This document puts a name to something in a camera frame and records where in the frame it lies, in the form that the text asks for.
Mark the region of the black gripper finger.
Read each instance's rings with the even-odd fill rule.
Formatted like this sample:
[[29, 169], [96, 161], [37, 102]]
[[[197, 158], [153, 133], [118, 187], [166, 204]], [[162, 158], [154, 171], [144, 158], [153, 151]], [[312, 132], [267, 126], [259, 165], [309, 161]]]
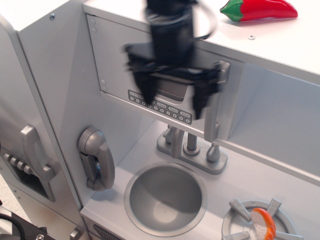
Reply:
[[207, 106], [209, 97], [219, 92], [218, 83], [198, 82], [193, 85], [194, 94], [192, 97], [192, 107], [195, 119], [201, 118], [202, 110]]
[[157, 89], [158, 89], [157, 78], [145, 72], [133, 72], [133, 78], [145, 102], [148, 105], [150, 105], [157, 93]]

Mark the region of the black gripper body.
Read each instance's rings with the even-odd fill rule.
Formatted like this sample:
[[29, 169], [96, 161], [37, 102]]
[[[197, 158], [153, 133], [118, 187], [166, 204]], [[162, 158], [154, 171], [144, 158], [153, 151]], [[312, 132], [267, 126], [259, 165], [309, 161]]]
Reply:
[[127, 44], [129, 70], [149, 73], [159, 79], [194, 85], [215, 78], [215, 65], [196, 63], [192, 22], [153, 23], [151, 42]]

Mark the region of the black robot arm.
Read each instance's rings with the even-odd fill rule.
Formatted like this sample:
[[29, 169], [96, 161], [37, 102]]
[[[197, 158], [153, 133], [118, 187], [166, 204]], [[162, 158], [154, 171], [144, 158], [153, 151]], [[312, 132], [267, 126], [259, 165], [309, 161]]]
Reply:
[[[146, 3], [144, 15], [151, 42], [124, 46], [134, 82], [147, 104], [155, 99], [161, 79], [193, 86], [192, 108], [198, 120], [209, 97], [219, 91], [221, 70], [199, 63], [195, 44], [216, 30], [216, 16], [198, 0], [148, 0]], [[203, 10], [209, 24], [207, 33], [198, 37], [194, 36], [194, 6]]]

